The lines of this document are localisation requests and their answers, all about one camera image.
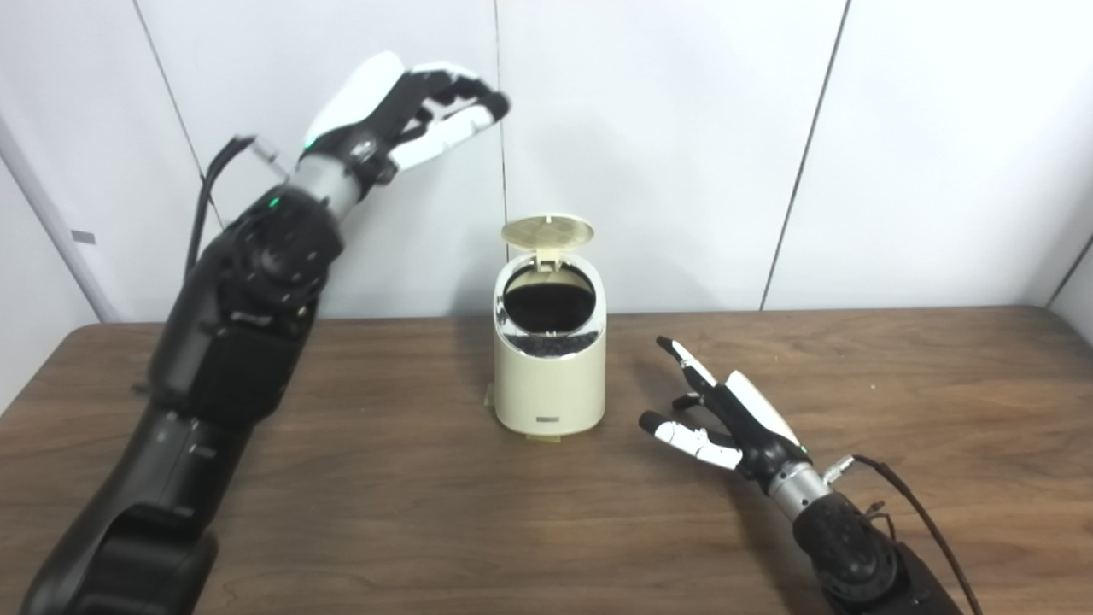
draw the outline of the robotic arm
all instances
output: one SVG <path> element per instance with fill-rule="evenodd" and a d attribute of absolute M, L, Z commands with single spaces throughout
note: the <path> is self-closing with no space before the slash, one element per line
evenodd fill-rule
<path fill-rule="evenodd" d="M 978 603 L 952 552 L 910 490 L 884 464 L 868 458 L 846 458 L 824 476 L 785 419 L 740 372 L 719 383 L 678 342 L 658 338 L 679 362 L 694 390 L 675 400 L 682 411 L 702 405 L 714 413 L 731 436 L 692 430 L 657 413 L 646 412 L 639 425 L 658 440 L 701 461 L 733 470 L 759 484 L 763 494 L 792 522 L 794 540 L 812 560 L 823 595 L 838 615 L 960 615 L 961 611 L 910 548 L 872 524 L 875 509 L 859 511 L 832 488 L 854 461 L 872 465 L 907 496 L 945 552 L 972 604 Z"/>
<path fill-rule="evenodd" d="M 191 246 L 149 366 L 149 404 L 118 465 L 38 571 L 22 615 L 192 612 L 216 557 L 205 529 L 251 429 L 292 378 L 343 248 L 340 221 L 376 184 L 507 111 L 503 94 L 453 64 L 407 70 L 386 52 L 357 69 L 308 129 L 289 179 L 200 259 Z"/>

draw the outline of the black cable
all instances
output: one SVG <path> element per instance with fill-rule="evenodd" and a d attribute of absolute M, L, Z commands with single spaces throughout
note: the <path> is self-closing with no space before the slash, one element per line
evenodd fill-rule
<path fill-rule="evenodd" d="M 881 463 L 871 460 L 862 456 L 854 456 L 854 461 L 861 462 L 869 468 L 877 471 L 878 474 L 883 476 L 889 483 L 895 487 L 896 492 L 900 492 L 903 497 L 907 498 L 910 506 L 915 507 L 915 512 L 918 517 L 922 519 L 922 523 L 926 524 L 926 529 L 930 531 L 933 540 L 937 541 L 938 546 L 941 547 L 941 553 L 945 555 L 945 559 L 949 560 L 949 566 L 953 569 L 953 575 L 956 576 L 956 580 L 960 582 L 960 587 L 964 590 L 964 595 L 967 596 L 967 602 L 972 606 L 973 615 L 983 615 L 983 608 L 979 607 L 979 601 L 975 598 L 975 592 L 972 591 L 972 583 L 967 581 L 967 577 L 964 576 L 964 570 L 960 567 L 960 563 L 956 561 L 956 556 L 953 554 L 953 549 L 949 547 L 949 543 L 945 537 L 941 535 L 941 530 L 938 525 L 933 523 L 933 519 L 930 518 L 930 513 L 926 512 L 921 502 L 918 498 L 910 492 L 910 487 L 903 482 L 902 478 L 893 471 L 886 463 Z"/>
<path fill-rule="evenodd" d="M 250 143 L 255 142 L 255 139 L 256 137 L 254 135 L 233 137 L 220 150 L 216 156 L 212 158 L 212 162 L 209 163 L 209 169 L 205 170 L 204 176 L 201 178 L 201 191 L 198 193 L 198 209 L 193 214 L 193 228 L 190 230 L 190 247 L 186 251 L 187 274 L 189 274 L 190 269 L 198 261 L 198 250 L 201 248 L 201 232 L 204 229 L 205 215 L 209 212 L 209 201 L 212 199 L 212 185 L 216 182 L 216 177 L 227 166 L 227 163 L 232 162 L 232 158 L 249 147 Z"/>

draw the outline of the black robotic arm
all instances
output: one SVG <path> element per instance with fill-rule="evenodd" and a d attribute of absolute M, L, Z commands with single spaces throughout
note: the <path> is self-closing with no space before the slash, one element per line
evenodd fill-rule
<path fill-rule="evenodd" d="M 277 410 L 376 184 L 498 121 L 503 94 L 447 63 L 369 59 L 319 114 L 290 178 L 187 261 L 118 465 L 35 577 L 22 615 L 187 615 L 216 557 L 207 528 L 254 427 Z M 213 166 L 252 139 L 236 139 Z M 211 168 L 199 217 L 219 169 Z"/>

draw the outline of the trash can lid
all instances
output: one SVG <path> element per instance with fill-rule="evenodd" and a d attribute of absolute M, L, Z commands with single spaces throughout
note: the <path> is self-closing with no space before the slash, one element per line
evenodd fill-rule
<path fill-rule="evenodd" d="M 587 221 L 564 213 L 514 220 L 501 229 L 508 245 L 528 251 L 574 249 L 591 240 L 595 234 Z"/>

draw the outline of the open lid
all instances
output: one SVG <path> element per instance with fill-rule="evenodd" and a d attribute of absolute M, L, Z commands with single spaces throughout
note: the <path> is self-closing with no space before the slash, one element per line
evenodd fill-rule
<path fill-rule="evenodd" d="M 508 245 L 536 252 L 539 270 L 559 268 L 559 252 L 592 239 L 592 225 L 576 215 L 546 214 L 514 220 L 501 229 Z"/>

